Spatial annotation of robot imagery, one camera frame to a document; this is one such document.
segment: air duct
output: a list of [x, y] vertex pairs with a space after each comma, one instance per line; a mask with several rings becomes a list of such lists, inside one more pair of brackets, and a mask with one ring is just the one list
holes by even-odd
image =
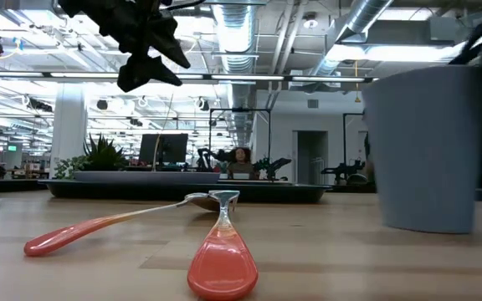
[[[393, 0], [355, 0], [351, 5], [351, 11], [345, 24], [336, 30], [335, 41], [339, 42], [345, 38], [350, 38], [356, 34], [365, 35], [367, 30], [377, 21], [382, 12], [392, 4]], [[331, 51], [334, 43], [328, 48]], [[336, 70], [339, 61], [327, 58], [327, 55], [312, 69], [311, 75], [328, 76]]]
[[[218, 46], [222, 52], [242, 54], [254, 50], [256, 8], [252, 5], [214, 5], [217, 20]], [[227, 74], [251, 74], [254, 58], [243, 55], [224, 55], [223, 68]], [[256, 103], [253, 84], [230, 84], [228, 102], [232, 108], [253, 108]], [[250, 139], [247, 115], [233, 113], [238, 145], [247, 145]]]

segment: white pillar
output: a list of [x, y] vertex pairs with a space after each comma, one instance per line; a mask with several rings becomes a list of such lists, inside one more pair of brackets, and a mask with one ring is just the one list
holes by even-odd
[[54, 138], [49, 178], [60, 160], [84, 154], [87, 130], [87, 102], [82, 84], [59, 84], [55, 101]]

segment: desk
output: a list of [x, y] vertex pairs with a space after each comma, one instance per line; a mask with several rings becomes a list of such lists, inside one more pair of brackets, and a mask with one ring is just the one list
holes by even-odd
[[[49, 198], [45, 191], [0, 194], [0, 301], [197, 300], [187, 267], [216, 213], [196, 206], [158, 212], [53, 256], [24, 258], [24, 242], [39, 234], [159, 205]], [[238, 204], [233, 224], [260, 271], [245, 300], [482, 300], [482, 202], [477, 206], [476, 234], [449, 236], [381, 226], [376, 195]]]

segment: ceiling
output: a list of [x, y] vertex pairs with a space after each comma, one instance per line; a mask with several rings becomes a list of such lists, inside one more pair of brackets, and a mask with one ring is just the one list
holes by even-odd
[[[257, 46], [251, 54], [256, 58], [254, 72], [267, 74], [273, 62], [274, 48], [279, 39], [281, 20], [286, 1], [268, 1], [257, 6]], [[351, 1], [328, 0], [309, 1], [305, 12], [316, 13], [317, 26], [299, 27], [292, 44], [290, 55], [285, 62], [285, 74], [291, 71], [309, 70], [326, 55], [326, 33], [332, 20], [348, 13]], [[200, 7], [204, 14], [176, 17], [178, 27], [176, 37], [191, 63], [190, 69], [181, 69], [166, 59], [166, 66], [175, 73], [220, 74], [223, 72], [221, 58], [225, 53], [218, 46], [217, 27], [208, 5]], [[296, 18], [294, 8], [288, 24], [292, 33], [292, 23]], [[434, 14], [454, 17], [466, 16], [482, 11], [482, 1], [429, 1], [395, 0], [379, 20], [422, 21]], [[98, 26], [85, 15], [68, 18], [45, 9], [0, 10], [0, 37], [4, 53], [0, 58], [0, 71], [20, 70], [39, 72], [117, 72], [126, 63], [128, 54], [118, 50], [118, 43], [110, 37], [98, 34]], [[153, 49], [150, 55], [159, 53]], [[385, 61], [376, 57], [361, 59], [357, 65], [341, 63], [337, 71], [341, 76], [385, 77], [409, 69], [426, 67], [443, 62]], [[89, 102], [90, 116], [132, 115], [142, 122], [134, 126], [129, 120], [90, 119], [89, 132], [103, 133], [124, 146], [128, 155], [138, 153], [140, 134], [166, 129], [171, 132], [190, 133], [191, 144], [195, 148], [208, 144], [209, 113], [198, 108], [199, 100], [206, 100], [210, 108], [230, 107], [228, 84], [185, 84], [173, 87], [168, 84], [147, 84], [129, 93], [122, 92], [115, 83], [83, 83]], [[35, 118], [38, 112], [30, 109], [31, 99], [40, 101], [56, 110], [56, 82], [34, 80], [0, 79], [0, 144], [9, 141], [26, 141], [24, 149], [33, 155], [49, 153], [53, 134], [53, 117], [42, 113], [43, 118]], [[267, 84], [257, 84], [256, 105], [264, 108], [269, 95]], [[336, 91], [306, 94], [288, 89], [287, 84], [279, 93], [274, 104], [274, 113], [335, 114], [362, 111], [362, 103], [355, 101], [360, 85], [343, 84]], [[107, 100], [107, 110], [99, 110], [98, 100]], [[317, 110], [309, 109], [308, 99], [318, 99]], [[178, 122], [165, 121], [165, 117], [182, 117]], [[213, 129], [213, 148], [229, 148], [236, 145], [236, 132], [233, 130], [233, 117], [226, 113]], [[247, 129], [250, 119], [247, 118]]]

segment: gray plastic cup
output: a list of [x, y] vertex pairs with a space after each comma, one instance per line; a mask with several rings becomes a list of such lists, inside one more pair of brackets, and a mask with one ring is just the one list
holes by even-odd
[[389, 76], [363, 91], [382, 220], [469, 233], [482, 150], [482, 80], [468, 66]]

